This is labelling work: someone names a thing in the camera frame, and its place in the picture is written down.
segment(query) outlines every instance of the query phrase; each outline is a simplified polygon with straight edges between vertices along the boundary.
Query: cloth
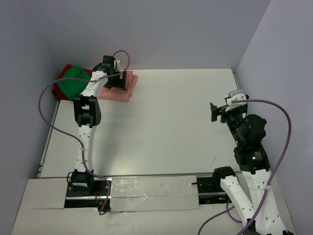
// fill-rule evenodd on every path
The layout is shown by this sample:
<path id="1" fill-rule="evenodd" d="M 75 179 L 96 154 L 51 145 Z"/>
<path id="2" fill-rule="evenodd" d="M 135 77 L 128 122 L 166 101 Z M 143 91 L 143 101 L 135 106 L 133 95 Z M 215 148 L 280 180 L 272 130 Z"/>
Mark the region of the cloth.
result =
<path id="1" fill-rule="evenodd" d="M 86 71 L 77 65 L 74 65 L 72 68 L 66 71 L 63 77 L 76 77 L 84 80 L 90 80 L 91 78 L 91 76 L 89 76 Z M 88 83 L 76 80 L 67 80 L 57 82 L 57 84 L 66 97 L 69 100 L 72 100 L 76 95 L 80 94 L 85 89 Z"/>
<path id="2" fill-rule="evenodd" d="M 63 75 L 72 67 L 73 67 L 73 65 L 66 65 L 64 67 L 62 73 L 57 77 L 57 79 L 62 78 Z M 87 72 L 89 74 L 89 76 L 91 77 L 92 70 L 84 69 L 84 71 Z M 57 98 L 57 100 L 69 100 L 67 98 L 67 96 L 60 90 L 60 88 L 59 88 L 57 83 L 54 83 L 54 85 L 53 85 L 52 94 Z"/>

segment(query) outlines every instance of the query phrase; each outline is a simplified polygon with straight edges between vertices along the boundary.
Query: white table surface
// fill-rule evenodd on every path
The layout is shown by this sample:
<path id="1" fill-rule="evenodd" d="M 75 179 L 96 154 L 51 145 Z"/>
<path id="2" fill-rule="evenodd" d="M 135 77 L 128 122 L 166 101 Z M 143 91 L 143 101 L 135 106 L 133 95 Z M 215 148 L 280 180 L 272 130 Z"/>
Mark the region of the white table surface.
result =
<path id="1" fill-rule="evenodd" d="M 231 69 L 134 73 L 139 78 L 130 102 L 99 100 L 95 173 L 206 173 L 226 165 L 239 171 L 231 133 L 226 124 L 211 123 L 209 104 L 224 105 L 228 93 L 237 89 Z M 78 135 L 72 102 L 60 102 L 55 126 Z M 78 148 L 76 140 L 53 130 L 41 177 L 66 177 L 74 170 Z"/>
<path id="2" fill-rule="evenodd" d="M 272 187 L 281 219 L 294 233 L 275 178 Z M 189 211 L 111 212 L 99 216 L 95 208 L 63 209 L 66 189 L 63 178 L 29 180 L 12 235 L 196 235 L 206 219 L 225 210 L 225 204 L 213 204 Z M 231 214 L 239 218 L 235 210 Z M 207 223 L 201 235 L 235 235 L 241 228 L 226 213 Z"/>

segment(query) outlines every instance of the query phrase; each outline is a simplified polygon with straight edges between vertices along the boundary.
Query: white wall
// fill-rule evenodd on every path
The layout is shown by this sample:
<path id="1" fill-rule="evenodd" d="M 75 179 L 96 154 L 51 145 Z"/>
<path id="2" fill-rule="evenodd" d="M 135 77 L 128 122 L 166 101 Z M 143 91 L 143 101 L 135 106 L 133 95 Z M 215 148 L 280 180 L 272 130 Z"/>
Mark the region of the white wall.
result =
<path id="1" fill-rule="evenodd" d="M 236 68 L 270 0 L 21 0 L 60 67 Z"/>
<path id="2" fill-rule="evenodd" d="M 298 235 L 312 234 L 313 1 L 272 0 L 237 75 L 250 98 L 278 102 L 292 120 L 291 143 L 278 179 Z M 251 104 L 268 120 L 264 146 L 271 165 L 283 149 L 287 122 L 268 105 Z"/>
<path id="3" fill-rule="evenodd" d="M 36 176 L 48 127 L 37 100 L 60 72 L 18 0 L 0 2 L 0 234 L 11 234 L 27 179 Z M 43 110 L 51 119 L 55 101 Z"/>

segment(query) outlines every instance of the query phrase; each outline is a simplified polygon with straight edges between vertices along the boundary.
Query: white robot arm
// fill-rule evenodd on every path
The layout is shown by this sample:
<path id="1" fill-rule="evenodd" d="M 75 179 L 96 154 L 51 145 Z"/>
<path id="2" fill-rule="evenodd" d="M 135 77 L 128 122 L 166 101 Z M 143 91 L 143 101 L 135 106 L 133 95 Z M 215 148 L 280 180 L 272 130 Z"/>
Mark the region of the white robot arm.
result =
<path id="1" fill-rule="evenodd" d="M 92 147 L 93 138 L 97 125 L 101 121 L 101 111 L 98 104 L 98 97 L 103 87 L 125 87 L 126 73 L 120 78 L 120 61 L 112 56 L 103 56 L 103 62 L 92 70 L 90 82 L 86 88 L 73 99 L 75 121 L 78 124 L 79 139 L 84 144 L 84 149 L 79 149 L 75 170 L 71 176 L 73 187 L 84 187 L 92 190 L 93 177 L 86 172 L 83 164 L 82 151 L 85 153 L 85 163 L 89 171 L 93 172 Z M 114 75 L 110 78 L 102 78 L 107 75 Z"/>
<path id="2" fill-rule="evenodd" d="M 252 218 L 259 206 L 264 191 L 268 192 L 260 212 L 251 224 L 247 235 L 292 235 L 287 231 L 279 215 L 273 191 L 267 186 L 271 175 L 267 154 L 261 144 L 266 133 L 266 120 L 258 115 L 247 114 L 247 102 L 232 103 L 233 100 L 247 100 L 249 97 L 242 90 L 234 91 L 226 98 L 227 105 L 217 108 L 211 105 L 211 120 L 221 116 L 221 123 L 226 123 L 237 147 L 235 159 L 248 184 L 252 203 L 240 187 L 235 172 L 231 167 L 214 170 L 213 181 L 216 187 L 222 188 L 233 202 L 243 226 Z"/>

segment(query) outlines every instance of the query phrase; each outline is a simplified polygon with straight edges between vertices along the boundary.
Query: purple cable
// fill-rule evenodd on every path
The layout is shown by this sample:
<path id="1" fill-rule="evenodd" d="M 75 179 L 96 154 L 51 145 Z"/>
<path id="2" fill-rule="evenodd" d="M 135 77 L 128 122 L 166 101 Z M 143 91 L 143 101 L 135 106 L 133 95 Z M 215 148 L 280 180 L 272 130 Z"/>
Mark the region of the purple cable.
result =
<path id="1" fill-rule="evenodd" d="M 226 209 L 228 210 L 228 206 L 229 206 L 229 202 L 230 202 L 230 199 L 228 200 L 228 202 L 226 203 Z M 237 223 L 243 223 L 241 220 L 238 220 L 238 219 L 235 219 L 231 214 L 230 214 L 230 211 L 227 211 L 227 214 L 229 215 L 229 217 L 234 220 L 235 222 Z"/>
<path id="2" fill-rule="evenodd" d="M 286 143 L 285 143 L 283 152 L 282 152 L 282 154 L 280 155 L 280 157 L 279 157 L 279 159 L 278 159 L 278 162 L 277 162 L 276 166 L 274 167 L 274 170 L 272 171 L 272 173 L 271 173 L 271 175 L 270 175 L 270 177 L 269 177 L 269 179 L 268 179 L 268 182 L 266 183 L 267 186 L 270 186 L 270 183 L 271 183 L 271 181 L 272 181 L 272 179 L 273 179 L 273 177 L 274 177 L 274 175 L 275 175 L 275 173 L 276 173 L 276 171 L 277 171 L 277 169 L 278 169 L 280 163 L 282 162 L 282 160 L 283 160 L 283 158 L 284 158 L 284 156 L 285 156 L 285 154 L 286 154 L 288 145 L 289 145 L 289 141 L 290 141 L 290 137 L 291 137 L 291 119 L 290 119 L 290 117 L 289 117 L 289 114 L 287 113 L 287 111 L 286 111 L 283 107 L 281 107 L 280 105 L 278 105 L 278 104 L 276 104 L 276 103 L 274 103 L 274 102 L 268 101 L 268 100 L 263 100 L 263 99 L 248 99 L 248 100 L 234 100 L 234 101 L 232 101 L 232 103 L 243 103 L 243 102 L 260 102 L 260 103 L 271 104 L 271 105 L 273 105 L 273 106 L 279 108 L 279 109 L 285 114 L 285 116 L 286 116 L 286 118 L 287 118 L 287 121 L 288 121 L 288 134 L 287 134 L 287 139 L 286 139 Z M 255 220 L 256 216 L 257 216 L 258 213 L 260 212 L 262 205 L 264 204 L 264 201 L 265 201 L 265 199 L 266 199 L 267 193 L 268 193 L 268 189 L 266 188 L 266 189 L 264 190 L 264 194 L 263 194 L 263 196 L 262 196 L 262 199 L 261 199 L 261 201 L 260 201 L 260 204 L 259 204 L 258 208 L 255 210 L 254 215 L 251 217 L 251 219 L 249 220 L 249 222 L 247 222 L 247 224 L 246 224 L 236 235 L 241 235 L 241 234 L 243 234 L 243 233 L 250 227 L 250 225 L 253 223 L 253 221 Z M 227 210 L 225 210 L 225 211 L 223 211 L 223 212 L 221 212 L 221 213 L 219 213 L 219 214 L 217 214 L 217 215 L 215 215 L 215 216 L 209 218 L 207 221 L 205 221 L 205 222 L 201 225 L 200 230 L 199 230 L 199 232 L 198 232 L 198 235 L 200 234 L 201 229 L 203 228 L 203 226 L 204 226 L 207 222 L 209 222 L 209 221 L 212 220 L 213 218 L 216 218 L 217 216 L 220 216 L 221 214 L 224 214 L 224 213 L 226 213 L 226 212 L 227 212 Z"/>
<path id="3" fill-rule="evenodd" d="M 131 59 L 130 59 L 129 54 L 128 54 L 126 51 L 124 51 L 124 50 L 118 50 L 116 53 L 113 54 L 113 56 L 115 56 L 115 55 L 116 55 L 117 53 L 119 53 L 119 52 L 125 53 L 125 54 L 127 55 L 127 57 L 128 57 L 128 64 L 127 64 L 126 68 L 125 68 L 122 72 L 120 72 L 120 73 L 112 74 L 112 75 L 106 75 L 106 76 L 100 77 L 99 80 L 104 79 L 104 78 L 109 78 L 109 77 L 117 76 L 117 75 L 121 75 L 123 72 L 125 72 L 125 71 L 128 69 L 129 64 L 130 64 L 130 62 L 131 62 Z M 76 140 L 80 143 L 82 149 L 84 149 L 84 144 L 83 144 L 83 142 L 82 142 L 79 138 L 77 138 L 76 136 L 74 136 L 74 135 L 72 135 L 72 134 L 70 134 L 70 133 L 68 133 L 68 132 L 62 131 L 62 130 L 60 130 L 59 128 L 56 128 L 51 122 L 49 122 L 49 121 L 44 117 L 44 115 L 43 115 L 43 113 L 42 113 L 42 110 L 41 110 L 41 100 L 42 100 L 42 97 L 43 97 L 45 91 L 46 91 L 51 85 L 53 85 L 54 83 L 57 83 L 57 82 L 60 82 L 60 81 L 66 81 L 66 80 L 77 80 L 77 81 L 82 81 L 82 82 L 87 82 L 87 83 L 89 83 L 89 82 L 97 82 L 97 81 L 88 81 L 88 80 L 84 80 L 84 79 L 81 79 L 81 78 L 75 78 L 75 77 L 65 77 L 65 78 L 61 78 L 61 79 L 58 79 L 58 80 L 54 80 L 54 81 L 50 82 L 50 83 L 46 86 L 46 88 L 44 88 L 44 90 L 41 92 L 41 94 L 40 94 L 40 96 L 39 96 L 39 100 L 38 100 L 38 111 L 39 111 L 39 114 L 40 114 L 41 118 L 42 118 L 42 119 L 45 121 L 45 123 L 47 123 L 52 129 L 54 129 L 54 130 L 56 130 L 56 131 L 59 131 L 59 132 L 65 134 L 65 135 L 68 135 L 68 136 L 70 136 L 70 137 L 73 137 L 74 139 L 76 139 Z M 87 165 L 86 165 L 86 163 L 85 163 L 85 153 L 84 153 L 84 151 L 82 151 L 82 159 L 83 159 L 83 165 L 84 165 L 84 167 L 85 167 L 85 169 L 86 169 L 86 172 L 88 172 L 88 173 L 89 173 L 91 176 L 93 176 L 93 177 L 97 177 L 97 178 L 101 178 L 101 179 L 105 180 L 105 181 L 107 182 L 107 184 L 108 184 L 107 198 L 106 198 L 105 201 L 103 202 L 102 207 L 101 207 L 100 212 L 99 212 L 99 215 L 104 215 L 104 214 L 106 214 L 107 212 L 110 212 L 110 210 L 108 210 L 108 211 L 106 211 L 106 212 L 103 212 L 104 207 L 105 207 L 105 205 L 106 205 L 106 203 L 107 203 L 107 201 L 108 201 L 109 195 L 110 195 L 110 190 L 111 190 L 110 182 L 109 182 L 109 180 L 108 180 L 107 178 L 105 178 L 105 177 L 103 177 L 103 176 L 101 176 L 101 175 L 96 175 L 96 174 L 94 174 L 93 172 L 91 172 L 91 171 L 87 168 Z"/>
<path id="4" fill-rule="evenodd" d="M 218 214 L 212 216 L 211 218 L 207 219 L 207 220 L 200 226 L 200 228 L 199 228 L 199 230 L 198 230 L 198 235 L 200 235 L 201 230 L 204 228 L 204 226 L 205 226 L 208 222 L 210 222 L 212 219 L 214 219 L 214 218 L 216 218 L 216 217 L 219 217 L 219 216 L 222 215 L 222 214 L 225 214 L 225 213 L 229 212 L 230 210 L 232 210 L 232 209 L 234 209 L 234 208 L 235 208 L 235 206 L 232 206 L 231 208 L 226 209 L 225 211 L 222 211 L 222 212 L 220 212 L 220 213 L 218 213 Z"/>

